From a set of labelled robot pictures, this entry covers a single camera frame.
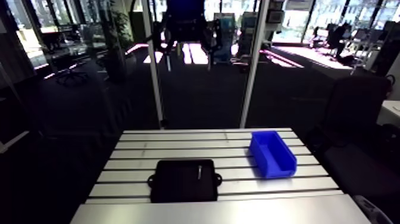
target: desk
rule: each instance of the desk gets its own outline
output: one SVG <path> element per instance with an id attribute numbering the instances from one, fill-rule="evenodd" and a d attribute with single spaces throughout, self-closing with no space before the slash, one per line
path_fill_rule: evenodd
<path id="1" fill-rule="evenodd" d="M 400 101 L 385 100 L 382 103 L 377 123 L 400 126 Z"/>
<path id="2" fill-rule="evenodd" d="M 248 151 L 251 132 L 258 130 L 278 131 L 295 154 L 298 169 L 293 178 L 260 178 Z M 154 173 L 157 162 L 167 158 L 213 159 L 216 172 L 223 177 L 218 187 L 218 201 L 150 204 L 146 180 Z M 368 223 L 290 128 L 124 131 L 73 223 L 243 223 L 249 220 Z"/>

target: office chair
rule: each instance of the office chair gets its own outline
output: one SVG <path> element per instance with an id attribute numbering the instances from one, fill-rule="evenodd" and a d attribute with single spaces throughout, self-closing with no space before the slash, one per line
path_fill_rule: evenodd
<path id="1" fill-rule="evenodd" d="M 344 147 L 352 138 L 371 134 L 390 81 L 382 77 L 350 76 L 335 82 L 323 121 L 307 136 L 321 140 L 315 153 L 323 153 L 330 147 Z"/>
<path id="2" fill-rule="evenodd" d="M 63 73 L 57 76 L 58 84 L 66 86 L 67 81 L 70 79 L 74 81 L 80 79 L 82 83 L 88 81 L 89 76 L 87 73 L 74 71 L 74 68 L 77 66 L 77 63 L 72 55 L 70 54 L 62 55 L 58 58 L 55 58 L 53 61 L 55 66 L 57 66 L 57 68 L 61 70 L 61 72 Z"/>
<path id="3" fill-rule="evenodd" d="M 337 80 L 323 121 L 304 142 L 345 193 L 362 195 L 394 221 L 399 219 L 394 208 L 400 206 L 400 177 L 373 153 L 384 147 L 374 147 L 373 139 L 389 88 L 383 77 Z"/>

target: table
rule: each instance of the table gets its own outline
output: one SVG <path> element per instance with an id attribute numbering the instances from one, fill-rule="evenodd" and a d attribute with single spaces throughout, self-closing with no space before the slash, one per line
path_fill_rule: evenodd
<path id="1" fill-rule="evenodd" d="M 377 123 L 400 126 L 400 101 L 385 100 L 382 103 Z"/>
<path id="2" fill-rule="evenodd" d="M 278 131 L 297 158 L 294 177 L 260 178 L 248 151 L 251 132 L 258 130 Z M 223 177 L 218 187 L 218 201 L 150 204 L 146 180 L 154 173 L 157 162 L 167 158 L 213 159 L 216 172 Z M 289 128 L 124 131 L 73 223 L 243 223 L 249 220 L 368 223 L 351 198 L 343 194 Z"/>

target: black case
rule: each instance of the black case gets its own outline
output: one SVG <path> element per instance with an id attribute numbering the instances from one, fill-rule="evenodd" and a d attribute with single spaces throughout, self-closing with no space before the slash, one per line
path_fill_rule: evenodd
<path id="1" fill-rule="evenodd" d="M 160 160 L 147 183 L 152 203 L 217 201 L 222 177 L 212 160 Z"/>

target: blue storage box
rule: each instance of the blue storage box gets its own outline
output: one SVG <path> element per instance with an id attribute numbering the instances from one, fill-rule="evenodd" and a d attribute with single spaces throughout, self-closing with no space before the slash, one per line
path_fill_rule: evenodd
<path id="1" fill-rule="evenodd" d="M 288 178 L 295 174 L 297 159 L 277 132 L 253 132 L 249 149 L 264 178 Z"/>

